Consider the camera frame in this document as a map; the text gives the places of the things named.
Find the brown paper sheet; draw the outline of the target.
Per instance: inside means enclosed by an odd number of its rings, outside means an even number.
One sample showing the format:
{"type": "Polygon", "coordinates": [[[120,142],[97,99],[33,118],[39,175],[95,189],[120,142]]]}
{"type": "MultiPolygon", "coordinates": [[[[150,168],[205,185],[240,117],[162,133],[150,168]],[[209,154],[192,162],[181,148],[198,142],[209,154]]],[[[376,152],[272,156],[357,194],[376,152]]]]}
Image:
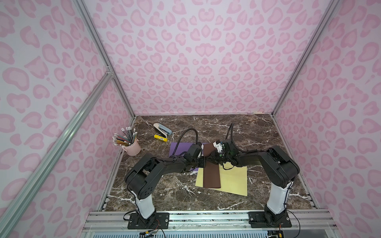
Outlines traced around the brown paper sheet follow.
{"type": "Polygon", "coordinates": [[[204,144],[203,155],[205,158],[205,167],[203,168],[203,187],[204,188],[221,188],[219,165],[208,162],[213,160],[216,149],[213,143],[204,144]]]}

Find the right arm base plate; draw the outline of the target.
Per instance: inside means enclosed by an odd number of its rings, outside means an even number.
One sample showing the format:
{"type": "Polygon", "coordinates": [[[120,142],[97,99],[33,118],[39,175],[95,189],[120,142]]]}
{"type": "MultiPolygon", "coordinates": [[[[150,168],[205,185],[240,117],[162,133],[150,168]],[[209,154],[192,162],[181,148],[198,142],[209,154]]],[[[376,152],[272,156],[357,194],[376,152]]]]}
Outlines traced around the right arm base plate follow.
{"type": "Polygon", "coordinates": [[[269,211],[249,212],[251,228],[291,228],[292,223],[286,211],[273,214],[269,211]]]}

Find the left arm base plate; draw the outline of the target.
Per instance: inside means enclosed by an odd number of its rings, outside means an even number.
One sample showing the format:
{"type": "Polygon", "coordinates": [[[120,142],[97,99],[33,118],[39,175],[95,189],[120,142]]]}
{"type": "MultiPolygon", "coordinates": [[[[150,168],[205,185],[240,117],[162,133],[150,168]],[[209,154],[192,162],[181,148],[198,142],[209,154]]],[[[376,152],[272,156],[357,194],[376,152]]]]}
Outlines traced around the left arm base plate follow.
{"type": "Polygon", "coordinates": [[[124,218],[128,222],[129,230],[151,230],[168,229],[170,214],[166,212],[154,212],[150,217],[144,219],[139,213],[131,213],[129,218],[124,218]]]}

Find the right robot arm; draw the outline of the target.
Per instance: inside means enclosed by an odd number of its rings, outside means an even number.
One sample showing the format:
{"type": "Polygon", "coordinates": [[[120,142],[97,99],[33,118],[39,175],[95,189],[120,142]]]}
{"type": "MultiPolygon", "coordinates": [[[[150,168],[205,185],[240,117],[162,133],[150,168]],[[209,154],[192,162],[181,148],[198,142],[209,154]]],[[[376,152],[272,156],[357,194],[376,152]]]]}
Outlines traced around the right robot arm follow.
{"type": "Polygon", "coordinates": [[[205,144],[203,155],[206,161],[221,166],[226,163],[237,168],[261,165],[271,182],[270,195],[263,212],[250,217],[250,224],[256,227],[287,227],[287,200],[300,168],[284,150],[272,146],[266,150],[244,151],[227,139],[205,144]]]}

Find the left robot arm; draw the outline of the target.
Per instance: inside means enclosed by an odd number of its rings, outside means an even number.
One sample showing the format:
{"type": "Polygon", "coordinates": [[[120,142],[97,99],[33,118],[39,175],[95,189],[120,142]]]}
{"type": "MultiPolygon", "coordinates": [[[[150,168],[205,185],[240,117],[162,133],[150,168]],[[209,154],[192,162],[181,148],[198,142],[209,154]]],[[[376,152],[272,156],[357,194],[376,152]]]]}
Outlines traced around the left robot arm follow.
{"type": "Polygon", "coordinates": [[[163,175],[186,173],[199,165],[203,145],[198,142],[192,144],[188,151],[179,155],[172,154],[167,158],[156,157],[146,153],[126,174],[127,190],[135,197],[137,215],[144,222],[154,219],[156,209],[152,200],[152,193],[159,184],[163,175]]]}

